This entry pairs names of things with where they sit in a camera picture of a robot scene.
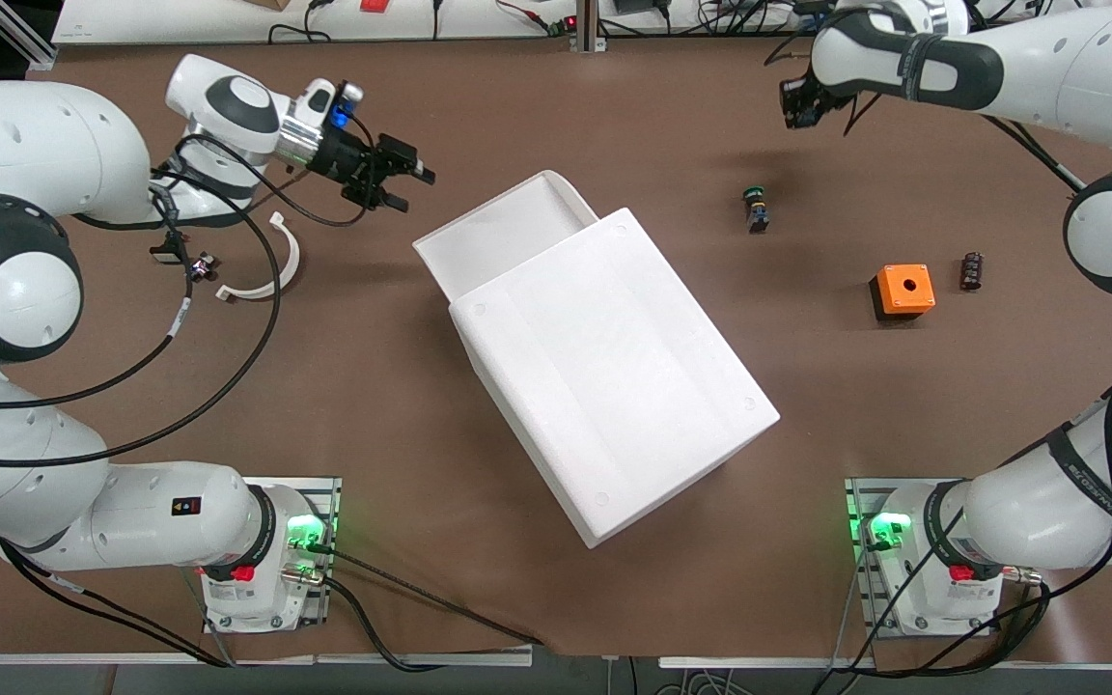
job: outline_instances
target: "orange block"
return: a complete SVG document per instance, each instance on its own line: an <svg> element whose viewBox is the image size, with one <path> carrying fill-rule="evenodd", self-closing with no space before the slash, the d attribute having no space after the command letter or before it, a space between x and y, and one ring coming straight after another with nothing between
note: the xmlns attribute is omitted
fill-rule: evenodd
<svg viewBox="0 0 1112 695"><path fill-rule="evenodd" d="M937 304L930 268L923 264L883 266L870 285L874 286L874 299L884 318L914 318Z"/></svg>

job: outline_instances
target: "velcro strap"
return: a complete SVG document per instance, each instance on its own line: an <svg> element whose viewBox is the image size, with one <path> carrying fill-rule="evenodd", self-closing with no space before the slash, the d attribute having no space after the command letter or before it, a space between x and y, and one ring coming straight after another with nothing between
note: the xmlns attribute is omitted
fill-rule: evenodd
<svg viewBox="0 0 1112 695"><path fill-rule="evenodd" d="M1084 458L1075 450L1072 439L1066 435L1070 424L1050 431L1045 436L1045 444L1050 445L1050 454L1054 457L1060 469L1066 474L1066 478L1080 488L1080 492L1093 500L1095 506L1104 509L1104 514L1112 517L1112 489L1109 484L1101 479L1101 476L1090 469Z"/></svg>
<svg viewBox="0 0 1112 695"><path fill-rule="evenodd" d="M920 101L921 76L925 71L925 54L930 53L930 48L941 36L936 33L919 33L909 39L909 44L904 46L903 53L900 53L900 89L903 97L909 101Z"/></svg>

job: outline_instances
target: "brown table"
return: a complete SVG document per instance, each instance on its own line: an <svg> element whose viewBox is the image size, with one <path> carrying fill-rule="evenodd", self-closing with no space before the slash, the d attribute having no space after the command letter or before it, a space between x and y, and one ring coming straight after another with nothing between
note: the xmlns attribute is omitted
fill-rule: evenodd
<svg viewBox="0 0 1112 695"><path fill-rule="evenodd" d="M340 475L340 546L537 634L568 655L826 656L852 575L843 479L971 476L1089 404L1112 381L1112 298L1064 255L1066 190L969 113L884 99L846 140L845 115L788 132L764 40L617 40L575 56L552 40L200 48L297 93L312 77L366 89L378 131L419 146L435 188L398 181L410 215L354 229L287 215L304 271L268 350L228 399L122 461L225 463L244 475ZM71 49L50 78L96 89L155 158L181 133L165 87L182 48ZM1042 136L1081 177L1100 147ZM552 168L606 215L629 207L784 419L722 469L587 550L508 431L410 244ZM281 168L275 176L281 177ZM772 232L745 232L741 191L763 185ZM296 198L354 210L311 177ZM257 216L266 220L274 206ZM150 262L156 234L67 220L88 305L71 342L8 369L40 395L98 383L149 350L180 294ZM267 277L244 228L193 231L230 285ZM984 289L955 287L985 257ZM940 304L881 329L865 282L887 262L931 266ZM264 304L199 287L179 340L110 395L70 405L110 443L202 401L250 350ZM110 413L128 413L120 417ZM93 588L195 636L171 567L87 573ZM479 625L366 582L399 652L507 646ZM847 649L862 638L851 632ZM241 658L368 652L348 610L281 636L235 638ZM891 647L902 665L911 646ZM0 563L0 653L155 652L28 588ZM1019 656L1112 662L1112 568L1051 608Z"/></svg>

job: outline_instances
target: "open white box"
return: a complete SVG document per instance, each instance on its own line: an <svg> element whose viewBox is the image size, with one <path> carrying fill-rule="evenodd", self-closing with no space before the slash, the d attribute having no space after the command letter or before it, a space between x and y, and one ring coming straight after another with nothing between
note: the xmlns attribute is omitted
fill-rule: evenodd
<svg viewBox="0 0 1112 695"><path fill-rule="evenodd" d="M780 415L627 209L539 172L414 244L588 548Z"/></svg>

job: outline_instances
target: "red object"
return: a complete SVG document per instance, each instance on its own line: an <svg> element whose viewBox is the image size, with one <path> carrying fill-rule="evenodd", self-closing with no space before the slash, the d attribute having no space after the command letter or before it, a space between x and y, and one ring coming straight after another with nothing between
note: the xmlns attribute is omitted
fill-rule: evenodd
<svg viewBox="0 0 1112 695"><path fill-rule="evenodd" d="M946 568L950 570L950 580L952 582L972 582L976 577L976 573L972 572L972 567L967 567L967 565L952 565Z"/></svg>

